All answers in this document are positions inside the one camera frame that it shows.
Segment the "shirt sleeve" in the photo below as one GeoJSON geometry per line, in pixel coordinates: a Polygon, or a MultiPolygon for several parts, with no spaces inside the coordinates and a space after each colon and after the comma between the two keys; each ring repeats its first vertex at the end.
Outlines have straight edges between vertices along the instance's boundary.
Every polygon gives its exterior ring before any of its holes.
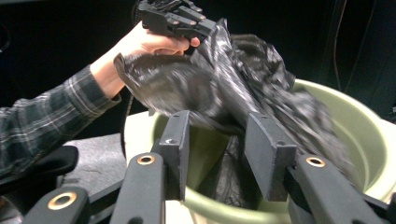
{"type": "Polygon", "coordinates": [[[35,99],[0,108],[0,177],[23,172],[119,102],[104,95],[87,66],[35,99]]]}

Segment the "fingers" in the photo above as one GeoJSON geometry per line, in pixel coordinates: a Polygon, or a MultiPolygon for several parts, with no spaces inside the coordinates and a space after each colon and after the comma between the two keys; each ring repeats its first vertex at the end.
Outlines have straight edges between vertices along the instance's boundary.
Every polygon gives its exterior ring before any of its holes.
{"type": "Polygon", "coordinates": [[[171,49],[156,49],[154,54],[164,54],[164,55],[183,55],[184,50],[171,50],[171,49]]]}
{"type": "Polygon", "coordinates": [[[173,51],[184,51],[189,48],[190,43],[186,38],[168,37],[163,35],[150,35],[150,39],[146,43],[149,51],[157,49],[169,49],[173,51]]]}
{"type": "Polygon", "coordinates": [[[190,45],[195,48],[198,47],[200,44],[201,41],[197,37],[193,38],[190,42],[190,45]]]}

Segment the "trash bag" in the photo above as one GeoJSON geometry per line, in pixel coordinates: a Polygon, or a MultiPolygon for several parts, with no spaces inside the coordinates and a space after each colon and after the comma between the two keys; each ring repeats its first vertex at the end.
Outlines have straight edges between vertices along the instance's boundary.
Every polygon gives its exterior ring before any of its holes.
{"type": "MultiPolygon", "coordinates": [[[[148,108],[165,116],[190,110],[192,125],[237,136],[244,135],[248,113],[260,112],[294,140],[298,155],[324,156],[352,184],[360,183],[346,147],[332,131],[326,106],[305,90],[291,92],[295,76],[274,46],[255,35],[230,35],[225,20],[191,56],[119,55],[114,63],[133,96],[148,108]]],[[[230,155],[225,150],[214,168],[217,173],[209,173],[207,180],[218,179],[211,181],[212,190],[200,189],[222,203],[251,208],[255,202],[243,193],[251,189],[238,180],[245,167],[243,157],[224,162],[230,155]],[[231,181],[233,187],[219,178],[231,181]]]]}

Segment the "metal ring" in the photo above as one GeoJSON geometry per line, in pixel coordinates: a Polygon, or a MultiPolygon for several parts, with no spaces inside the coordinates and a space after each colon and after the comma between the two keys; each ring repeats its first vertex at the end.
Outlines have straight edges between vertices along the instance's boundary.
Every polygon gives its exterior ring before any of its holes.
{"type": "Polygon", "coordinates": [[[155,161],[155,157],[153,156],[142,156],[139,159],[137,159],[137,163],[140,165],[149,165],[152,164],[155,161]]]}
{"type": "Polygon", "coordinates": [[[308,158],[306,158],[306,162],[308,162],[308,164],[310,164],[312,166],[316,166],[316,167],[324,167],[326,165],[326,162],[324,162],[323,160],[316,158],[316,157],[308,157],[308,158]]]}
{"type": "Polygon", "coordinates": [[[72,204],[77,198],[77,194],[75,192],[66,192],[57,195],[49,201],[48,208],[51,210],[60,210],[66,208],[70,204],[72,204]],[[62,197],[67,197],[68,200],[66,202],[57,202],[62,197]]]}

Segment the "bucket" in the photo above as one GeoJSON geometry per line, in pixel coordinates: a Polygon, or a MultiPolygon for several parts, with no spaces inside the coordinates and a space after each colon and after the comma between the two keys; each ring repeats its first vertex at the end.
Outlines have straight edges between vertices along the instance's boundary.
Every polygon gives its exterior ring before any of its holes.
{"type": "MultiPolygon", "coordinates": [[[[294,88],[304,87],[329,107],[333,129],[346,144],[352,162],[367,195],[385,201],[396,184],[396,151],[381,128],[381,118],[353,98],[325,86],[296,80],[294,88]]],[[[149,113],[133,115],[126,142],[127,158],[151,150],[155,139],[161,137],[167,118],[149,113]]],[[[229,136],[191,127],[190,163],[183,203],[201,221],[194,223],[290,223],[287,203],[261,201],[258,210],[247,210],[216,202],[198,193],[200,182],[214,166],[226,148],[229,136]]]]}

